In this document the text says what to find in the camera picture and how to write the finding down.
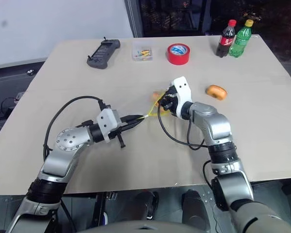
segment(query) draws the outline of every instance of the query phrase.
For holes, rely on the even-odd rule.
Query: coca-cola bottle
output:
[[[230,19],[228,26],[223,30],[216,52],[217,56],[225,57],[228,54],[229,47],[231,47],[235,37],[235,25],[236,20]]]

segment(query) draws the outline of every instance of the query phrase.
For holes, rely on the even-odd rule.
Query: small plastic box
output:
[[[147,42],[133,42],[132,59],[134,61],[152,61],[153,53],[151,44]]]

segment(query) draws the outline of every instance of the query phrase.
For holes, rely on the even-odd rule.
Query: white wall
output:
[[[0,0],[0,67],[39,61],[63,40],[132,37],[124,0]]]

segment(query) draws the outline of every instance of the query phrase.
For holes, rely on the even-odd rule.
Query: black cable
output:
[[[73,231],[74,233],[77,232],[77,228],[76,228],[76,226],[74,225],[74,222],[73,222],[73,220],[72,220],[72,217],[71,217],[71,215],[70,215],[70,213],[69,213],[69,211],[68,211],[68,209],[67,209],[67,207],[66,207],[66,205],[64,204],[64,202],[63,202],[62,199],[61,199],[61,203],[60,203],[60,205],[62,206],[62,208],[63,208],[63,210],[64,210],[64,213],[66,214],[66,216],[67,216],[67,218],[68,218],[68,221],[69,221],[69,223],[70,223],[70,225],[71,225],[72,231]]]
[[[158,111],[157,111],[157,117],[158,117],[158,119],[159,119],[160,125],[161,125],[163,131],[165,132],[165,134],[166,134],[166,135],[167,135],[171,140],[173,140],[173,141],[175,141],[175,142],[178,142],[178,143],[180,143],[180,144],[183,144],[183,145],[186,145],[186,146],[192,146],[192,147],[206,147],[206,148],[207,148],[207,146],[205,146],[205,145],[200,145],[200,144],[191,144],[191,143],[186,143],[186,142],[179,141],[179,140],[175,139],[172,135],[170,135],[169,132],[167,132],[166,128],[165,128],[164,125],[163,125],[162,119],[161,119],[161,111],[160,111],[160,110],[161,110],[161,99],[158,101],[159,106],[158,106]]]
[[[9,100],[9,99],[14,99],[14,100],[17,100],[16,98],[14,97],[8,97],[8,98],[5,98],[2,102],[1,102],[1,112],[2,114],[4,115],[5,113],[3,112],[3,103],[6,101],[6,100]]]
[[[204,175],[205,181],[206,181],[206,183],[208,184],[209,188],[212,189],[212,186],[211,186],[211,184],[209,183],[209,181],[208,181],[208,179],[207,179],[207,177],[206,177],[206,173],[205,173],[205,167],[206,167],[206,165],[207,165],[208,163],[210,163],[210,162],[211,162],[211,160],[207,160],[207,161],[204,163],[204,165],[203,165],[203,175]]]
[[[213,214],[213,219],[214,219],[214,221],[215,221],[215,232],[216,233],[219,233],[218,232],[218,230],[217,230],[217,226],[218,226],[218,221],[217,221],[217,219],[216,219],[216,217],[215,217],[215,215],[214,215],[214,210],[213,210],[213,208],[212,208],[212,214]]]
[[[187,134],[186,134],[186,140],[187,140],[188,143],[190,143],[190,132],[191,132],[191,126],[192,126],[192,120],[189,119],[188,132],[187,132]],[[200,143],[200,146],[199,146],[199,147],[194,148],[194,147],[192,147],[192,146],[189,146],[189,148],[190,148],[191,150],[199,150],[199,149],[201,149],[201,147],[202,147],[202,145],[204,144],[204,142],[205,142],[205,140],[203,139],[202,142]]]
[[[61,109],[55,114],[55,116],[53,117],[53,119],[50,121],[49,125],[48,125],[48,129],[47,129],[47,132],[45,134],[45,139],[44,139],[44,144],[43,144],[43,159],[46,160],[47,156],[49,155],[49,151],[51,150],[49,147],[48,147],[48,139],[49,139],[49,132],[50,132],[50,129],[54,123],[54,121],[56,120],[56,118],[59,116],[59,114],[71,103],[73,103],[74,101],[76,100],[80,100],[80,99],[94,99],[94,100],[97,100],[97,101],[102,101],[101,99],[95,97],[95,96],[79,96],[79,97],[76,97],[70,101],[68,101],[63,107],[61,107]]]

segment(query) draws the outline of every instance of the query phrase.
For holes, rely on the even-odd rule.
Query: plastic bottle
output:
[[[251,27],[253,21],[248,19],[244,24],[244,27],[237,33],[234,45],[229,49],[229,55],[233,57],[239,57],[243,54],[248,40],[251,37]]]
[[[231,19],[228,26],[223,30],[216,52],[217,56],[225,57],[228,54],[229,47],[231,47],[235,37],[235,25],[236,20]]]

